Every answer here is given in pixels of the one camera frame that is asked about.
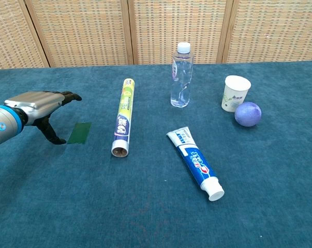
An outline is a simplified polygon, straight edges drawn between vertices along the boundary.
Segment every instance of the plastic water bottle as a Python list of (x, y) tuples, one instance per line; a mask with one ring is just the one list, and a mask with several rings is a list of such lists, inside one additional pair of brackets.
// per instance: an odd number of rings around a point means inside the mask
[(194, 55), (190, 52), (190, 43), (180, 42), (177, 53), (173, 54), (171, 104), (185, 107), (189, 103), (190, 81)]

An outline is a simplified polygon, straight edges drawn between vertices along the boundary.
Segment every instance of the blue toothpaste tube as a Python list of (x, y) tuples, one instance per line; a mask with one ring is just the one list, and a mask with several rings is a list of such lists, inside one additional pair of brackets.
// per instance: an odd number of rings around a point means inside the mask
[(179, 150), (198, 185), (208, 193), (209, 200), (213, 202), (222, 198), (225, 192), (206, 158), (192, 139), (189, 128), (184, 127), (174, 130), (167, 133), (167, 136)]

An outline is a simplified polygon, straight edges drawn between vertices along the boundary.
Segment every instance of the toothpaste tube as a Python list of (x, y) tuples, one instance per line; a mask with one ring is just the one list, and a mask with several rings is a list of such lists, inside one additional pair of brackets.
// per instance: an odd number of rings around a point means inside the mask
[(120, 158), (128, 155), (134, 87), (135, 82), (133, 79), (124, 80), (111, 149), (112, 154)]
[(181, 153), (198, 185), (209, 194), (209, 200), (213, 202), (222, 198), (225, 192), (206, 158), (192, 139), (188, 127), (169, 132), (167, 136)]

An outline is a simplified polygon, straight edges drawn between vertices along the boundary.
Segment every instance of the silver robotic hand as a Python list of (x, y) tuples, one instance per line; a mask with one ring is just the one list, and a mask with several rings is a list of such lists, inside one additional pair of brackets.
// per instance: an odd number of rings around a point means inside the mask
[(50, 115), (59, 107), (82, 98), (70, 91), (29, 91), (5, 100), (0, 105), (0, 144), (19, 134), (24, 126), (37, 126), (50, 142), (66, 143), (49, 123)]

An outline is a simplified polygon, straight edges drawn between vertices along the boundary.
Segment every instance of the blue ring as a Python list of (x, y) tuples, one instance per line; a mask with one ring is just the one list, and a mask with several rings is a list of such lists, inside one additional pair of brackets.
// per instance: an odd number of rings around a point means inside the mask
[(17, 113), (14, 112), (13, 109), (11, 109), (7, 106), (0, 105), (0, 108), (9, 112), (15, 118), (17, 125), (18, 125), (17, 134), (19, 134), (22, 131), (22, 123), (21, 123), (21, 119), (20, 119), (19, 115), (17, 115)]

